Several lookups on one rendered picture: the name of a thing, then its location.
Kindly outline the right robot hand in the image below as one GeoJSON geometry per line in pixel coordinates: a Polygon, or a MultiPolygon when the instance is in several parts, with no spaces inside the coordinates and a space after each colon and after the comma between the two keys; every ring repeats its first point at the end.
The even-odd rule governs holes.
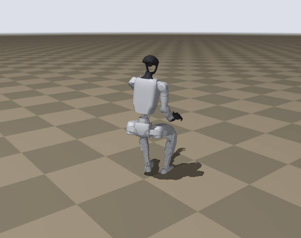
{"type": "Polygon", "coordinates": [[[176,119],[181,119],[181,121],[182,121],[182,117],[180,116],[180,114],[173,112],[172,115],[173,115],[174,119],[172,119],[171,122],[176,120],[176,119]]]}

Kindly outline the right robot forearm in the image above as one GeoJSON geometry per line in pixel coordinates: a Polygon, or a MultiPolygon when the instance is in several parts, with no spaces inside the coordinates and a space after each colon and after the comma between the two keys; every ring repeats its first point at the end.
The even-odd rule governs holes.
{"type": "Polygon", "coordinates": [[[170,107],[167,106],[167,113],[163,113],[163,115],[166,117],[166,119],[171,122],[172,119],[174,119],[172,112],[170,110],[170,107]]]}

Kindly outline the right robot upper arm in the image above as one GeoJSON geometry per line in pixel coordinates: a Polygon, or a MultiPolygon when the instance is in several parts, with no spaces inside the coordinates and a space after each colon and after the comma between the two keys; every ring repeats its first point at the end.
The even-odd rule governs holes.
{"type": "Polygon", "coordinates": [[[166,82],[157,81],[157,88],[161,92],[160,93],[160,112],[167,113],[167,106],[168,106],[168,98],[169,98],[169,85],[166,82]]]}

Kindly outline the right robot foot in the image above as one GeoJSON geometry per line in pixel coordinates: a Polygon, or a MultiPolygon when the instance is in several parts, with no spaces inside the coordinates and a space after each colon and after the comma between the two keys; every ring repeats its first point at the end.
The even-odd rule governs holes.
{"type": "Polygon", "coordinates": [[[167,170],[166,170],[166,167],[164,167],[164,168],[161,169],[160,173],[161,174],[166,174],[168,171],[170,171],[173,168],[174,168],[174,166],[169,165],[169,168],[167,170]]]}

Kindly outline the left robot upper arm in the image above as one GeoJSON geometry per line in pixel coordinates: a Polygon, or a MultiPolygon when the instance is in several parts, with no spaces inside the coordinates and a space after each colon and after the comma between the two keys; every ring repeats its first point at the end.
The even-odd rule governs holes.
{"type": "Polygon", "coordinates": [[[133,77],[130,81],[129,81],[129,86],[134,90],[134,81],[135,81],[136,77],[133,77]]]}

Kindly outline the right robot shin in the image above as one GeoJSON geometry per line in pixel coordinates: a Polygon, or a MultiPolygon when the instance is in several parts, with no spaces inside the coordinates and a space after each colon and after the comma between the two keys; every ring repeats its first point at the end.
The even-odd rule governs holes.
{"type": "Polygon", "coordinates": [[[166,144],[165,144],[165,160],[164,160],[164,166],[163,166],[163,168],[166,167],[166,170],[169,168],[170,160],[171,160],[171,157],[174,153],[176,143],[177,143],[177,134],[176,133],[172,135],[171,142],[166,141],[166,144]]]}

